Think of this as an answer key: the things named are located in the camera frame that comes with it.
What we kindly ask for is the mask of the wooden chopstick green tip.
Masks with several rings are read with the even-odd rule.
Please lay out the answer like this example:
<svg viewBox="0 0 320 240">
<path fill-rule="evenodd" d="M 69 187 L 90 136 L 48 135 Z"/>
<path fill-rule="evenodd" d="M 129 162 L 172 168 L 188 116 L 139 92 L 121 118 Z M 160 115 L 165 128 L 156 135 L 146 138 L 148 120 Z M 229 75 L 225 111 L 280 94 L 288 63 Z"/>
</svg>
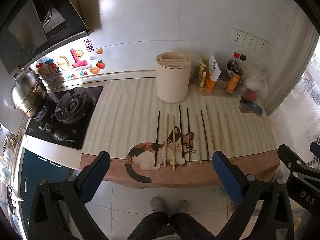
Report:
<svg viewBox="0 0 320 240">
<path fill-rule="evenodd" d="M 200 166 L 203 166 L 202 163 L 202 148 L 201 148 L 201 135 L 200 135 L 200 124 L 199 124 L 199 118 L 198 115 L 195 114 L 196 118 L 196 128 L 197 128 L 197 140 L 198 140 L 198 147 L 199 147 L 199 159 L 200 159 Z"/>
</svg>

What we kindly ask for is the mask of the blue cabinet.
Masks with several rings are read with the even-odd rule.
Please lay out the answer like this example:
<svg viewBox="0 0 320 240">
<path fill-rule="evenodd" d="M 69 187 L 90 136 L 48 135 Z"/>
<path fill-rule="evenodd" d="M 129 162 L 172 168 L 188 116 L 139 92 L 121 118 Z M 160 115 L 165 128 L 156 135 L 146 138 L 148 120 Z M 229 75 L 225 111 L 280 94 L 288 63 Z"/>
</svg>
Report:
<svg viewBox="0 0 320 240">
<path fill-rule="evenodd" d="M 49 183 L 60 182 L 67 179 L 70 174 L 70 168 L 39 157 L 29 150 L 23 150 L 20 192 L 23 199 L 23 202 L 21 202 L 21 213 L 26 236 L 28 236 L 33 197 L 39 181 L 46 179 Z"/>
</svg>

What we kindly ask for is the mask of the brown coaster card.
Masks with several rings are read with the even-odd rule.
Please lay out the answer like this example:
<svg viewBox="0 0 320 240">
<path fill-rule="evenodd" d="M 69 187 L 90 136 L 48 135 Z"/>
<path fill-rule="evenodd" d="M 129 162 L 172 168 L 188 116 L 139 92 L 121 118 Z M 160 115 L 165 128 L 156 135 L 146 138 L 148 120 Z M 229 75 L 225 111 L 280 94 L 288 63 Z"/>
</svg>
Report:
<svg viewBox="0 0 320 240">
<path fill-rule="evenodd" d="M 251 111 L 249 109 L 246 109 L 245 107 L 243 107 L 241 105 L 239 105 L 238 107 L 239 107 L 240 112 L 243 114 L 245 114 L 245 113 L 250 114 L 251 113 Z"/>
</svg>

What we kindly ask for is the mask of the black gas stove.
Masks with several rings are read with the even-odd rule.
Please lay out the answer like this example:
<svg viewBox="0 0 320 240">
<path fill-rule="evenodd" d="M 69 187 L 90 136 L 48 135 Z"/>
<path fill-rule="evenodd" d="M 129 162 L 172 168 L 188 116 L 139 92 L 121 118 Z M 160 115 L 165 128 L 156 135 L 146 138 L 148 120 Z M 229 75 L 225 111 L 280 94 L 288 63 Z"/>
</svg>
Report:
<svg viewBox="0 0 320 240">
<path fill-rule="evenodd" d="M 26 134 L 53 144 L 82 149 L 102 91 L 102 86 L 79 86 L 48 94 L 40 113 L 29 121 Z"/>
</svg>

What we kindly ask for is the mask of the white plastic bag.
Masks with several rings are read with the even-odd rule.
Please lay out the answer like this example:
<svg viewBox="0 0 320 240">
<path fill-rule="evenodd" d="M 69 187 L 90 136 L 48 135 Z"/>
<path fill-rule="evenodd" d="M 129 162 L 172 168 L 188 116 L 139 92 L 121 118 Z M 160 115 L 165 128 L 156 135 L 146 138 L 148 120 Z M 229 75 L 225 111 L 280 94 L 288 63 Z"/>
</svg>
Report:
<svg viewBox="0 0 320 240">
<path fill-rule="evenodd" d="M 259 69 L 250 69 L 244 79 L 243 96 L 252 101 L 257 102 L 268 94 L 267 79 L 265 74 Z"/>
</svg>

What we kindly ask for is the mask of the striped cat table mat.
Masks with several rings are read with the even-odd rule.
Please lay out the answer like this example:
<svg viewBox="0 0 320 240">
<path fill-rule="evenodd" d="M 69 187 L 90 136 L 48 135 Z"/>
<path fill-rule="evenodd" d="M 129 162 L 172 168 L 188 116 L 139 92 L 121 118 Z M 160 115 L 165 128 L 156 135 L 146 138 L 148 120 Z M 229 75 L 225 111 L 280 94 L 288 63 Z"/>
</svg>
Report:
<svg viewBox="0 0 320 240">
<path fill-rule="evenodd" d="M 208 105 L 216 143 L 219 151 L 217 113 L 223 131 L 223 152 L 232 162 L 232 153 L 225 114 L 231 127 L 235 165 L 245 174 L 253 174 L 268 180 L 279 166 L 277 145 L 267 116 L 243 114 L 235 98 L 201 96 L 190 88 L 181 103 L 165 103 L 156 93 L 153 78 L 113 80 L 103 83 L 103 91 L 97 101 L 88 127 L 79 161 L 80 168 L 90 164 L 101 151 L 111 156 L 111 168 L 105 179 L 128 187 L 177 187 L 191 188 L 219 183 L 212 168 L 213 145 L 210 136 Z M 182 111 L 184 133 L 184 158 L 181 152 L 179 107 Z M 191 161 L 188 161 L 189 108 Z M 207 163 L 206 146 L 200 110 L 203 111 L 207 132 L 210 163 Z M 154 167 L 157 118 L 160 114 L 157 166 Z M 164 167 L 165 123 L 169 114 L 167 167 Z M 195 114 L 198 115 L 201 135 L 202 163 Z M 176 171 L 172 168 L 172 116 L 175 117 Z"/>
</svg>

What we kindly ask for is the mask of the person legs and slippers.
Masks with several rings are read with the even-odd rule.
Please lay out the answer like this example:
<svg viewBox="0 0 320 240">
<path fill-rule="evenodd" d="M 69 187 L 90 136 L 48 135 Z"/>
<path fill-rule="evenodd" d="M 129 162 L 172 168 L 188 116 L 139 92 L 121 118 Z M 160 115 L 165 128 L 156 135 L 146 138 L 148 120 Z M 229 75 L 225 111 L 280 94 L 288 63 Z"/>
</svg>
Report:
<svg viewBox="0 0 320 240">
<path fill-rule="evenodd" d="M 145 216 L 128 239 L 216 239 L 202 224 L 189 215 L 190 203 L 179 202 L 176 213 L 169 216 L 162 198 L 150 200 L 152 213 Z"/>
</svg>

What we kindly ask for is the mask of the steel cooking pot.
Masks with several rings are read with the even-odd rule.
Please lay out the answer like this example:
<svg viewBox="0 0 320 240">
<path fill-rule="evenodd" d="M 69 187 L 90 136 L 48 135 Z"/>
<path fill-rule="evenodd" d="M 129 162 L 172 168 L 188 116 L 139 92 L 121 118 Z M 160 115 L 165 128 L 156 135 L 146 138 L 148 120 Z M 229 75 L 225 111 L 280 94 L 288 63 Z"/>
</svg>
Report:
<svg viewBox="0 0 320 240">
<path fill-rule="evenodd" d="M 35 119 L 48 101 L 48 92 L 39 74 L 27 71 L 14 75 L 15 84 L 11 90 L 14 109 L 28 118 Z"/>
</svg>

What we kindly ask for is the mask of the orange label jar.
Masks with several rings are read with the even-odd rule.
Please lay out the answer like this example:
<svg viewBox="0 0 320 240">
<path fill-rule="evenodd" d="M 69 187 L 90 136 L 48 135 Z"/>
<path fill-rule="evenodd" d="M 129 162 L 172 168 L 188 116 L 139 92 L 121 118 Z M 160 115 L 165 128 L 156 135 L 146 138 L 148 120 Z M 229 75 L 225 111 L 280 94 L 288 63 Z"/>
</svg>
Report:
<svg viewBox="0 0 320 240">
<path fill-rule="evenodd" d="M 227 90 L 227 92 L 232 93 L 233 91 L 235 91 L 240 79 L 242 78 L 243 73 L 244 72 L 240 67 L 232 68 L 230 78 L 225 86 L 225 90 Z"/>
</svg>

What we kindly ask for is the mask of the black cap sauce bottle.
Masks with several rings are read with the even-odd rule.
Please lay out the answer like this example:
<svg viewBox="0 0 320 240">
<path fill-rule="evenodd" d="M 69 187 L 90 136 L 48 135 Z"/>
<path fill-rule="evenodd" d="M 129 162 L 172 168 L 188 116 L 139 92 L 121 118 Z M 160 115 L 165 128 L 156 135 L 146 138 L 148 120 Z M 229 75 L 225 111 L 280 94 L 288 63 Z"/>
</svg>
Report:
<svg viewBox="0 0 320 240">
<path fill-rule="evenodd" d="M 239 56 L 239 67 L 240 67 L 241 69 L 244 69 L 246 60 L 247 60 L 246 55 L 240 54 L 240 56 Z"/>
</svg>

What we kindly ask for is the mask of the red cap sauce bottle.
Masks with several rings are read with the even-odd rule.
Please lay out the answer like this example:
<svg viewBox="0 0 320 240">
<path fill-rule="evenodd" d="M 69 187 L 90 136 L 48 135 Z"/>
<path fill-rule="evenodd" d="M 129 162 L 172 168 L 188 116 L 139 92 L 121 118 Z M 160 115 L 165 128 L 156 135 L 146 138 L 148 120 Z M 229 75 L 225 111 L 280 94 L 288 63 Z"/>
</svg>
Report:
<svg viewBox="0 0 320 240">
<path fill-rule="evenodd" d="M 240 54 L 238 52 L 234 52 L 232 58 L 228 61 L 226 66 L 226 73 L 230 76 L 233 67 L 237 67 L 239 65 L 239 57 Z"/>
</svg>

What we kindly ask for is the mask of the orange seasoning box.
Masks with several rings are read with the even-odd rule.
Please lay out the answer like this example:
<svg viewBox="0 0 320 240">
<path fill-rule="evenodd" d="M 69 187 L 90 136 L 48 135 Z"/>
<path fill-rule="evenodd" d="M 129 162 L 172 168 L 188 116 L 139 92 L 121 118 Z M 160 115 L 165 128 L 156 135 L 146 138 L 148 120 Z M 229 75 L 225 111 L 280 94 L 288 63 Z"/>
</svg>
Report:
<svg viewBox="0 0 320 240">
<path fill-rule="evenodd" d="M 216 81 L 217 81 L 217 77 L 214 77 L 214 76 L 211 76 L 209 75 L 206 79 L 206 83 L 205 83 L 205 88 L 204 88 L 204 92 L 206 94 L 211 94 L 213 89 L 214 89 L 214 86 L 216 84 Z"/>
</svg>

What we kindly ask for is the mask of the yellow seasoning box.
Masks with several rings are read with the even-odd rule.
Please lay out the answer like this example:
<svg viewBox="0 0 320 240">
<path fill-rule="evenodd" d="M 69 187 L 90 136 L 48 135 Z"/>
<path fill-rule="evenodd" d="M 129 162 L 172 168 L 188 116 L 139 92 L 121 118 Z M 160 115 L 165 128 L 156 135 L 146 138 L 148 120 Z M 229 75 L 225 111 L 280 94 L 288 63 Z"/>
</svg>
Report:
<svg viewBox="0 0 320 240">
<path fill-rule="evenodd" d="M 205 80 L 206 80 L 206 75 L 207 73 L 204 72 L 204 71 L 200 71 L 200 75 L 199 75 L 199 92 L 202 92 L 203 91 L 203 87 L 204 87 L 204 83 L 205 83 Z"/>
</svg>

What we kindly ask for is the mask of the cream cylindrical utensil holder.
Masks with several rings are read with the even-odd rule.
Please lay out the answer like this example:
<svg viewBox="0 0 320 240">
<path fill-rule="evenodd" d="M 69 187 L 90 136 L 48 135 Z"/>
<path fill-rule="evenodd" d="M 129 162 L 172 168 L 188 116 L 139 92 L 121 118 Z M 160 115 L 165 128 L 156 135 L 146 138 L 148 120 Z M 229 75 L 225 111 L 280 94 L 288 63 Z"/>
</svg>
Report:
<svg viewBox="0 0 320 240">
<path fill-rule="evenodd" d="M 188 94 L 191 59 L 169 51 L 156 57 L 156 88 L 158 97 L 167 103 L 183 101 Z"/>
</svg>

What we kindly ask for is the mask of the white wall sockets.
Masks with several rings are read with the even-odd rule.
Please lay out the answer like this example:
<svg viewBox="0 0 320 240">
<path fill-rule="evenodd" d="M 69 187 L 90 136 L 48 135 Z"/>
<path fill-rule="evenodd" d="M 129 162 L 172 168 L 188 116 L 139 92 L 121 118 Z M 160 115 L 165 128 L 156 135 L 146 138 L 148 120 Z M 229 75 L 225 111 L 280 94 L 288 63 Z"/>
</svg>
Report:
<svg viewBox="0 0 320 240">
<path fill-rule="evenodd" d="M 267 51 L 269 43 L 262 38 L 258 38 L 243 31 L 232 29 L 229 42 L 233 45 L 243 47 L 261 53 Z"/>
</svg>

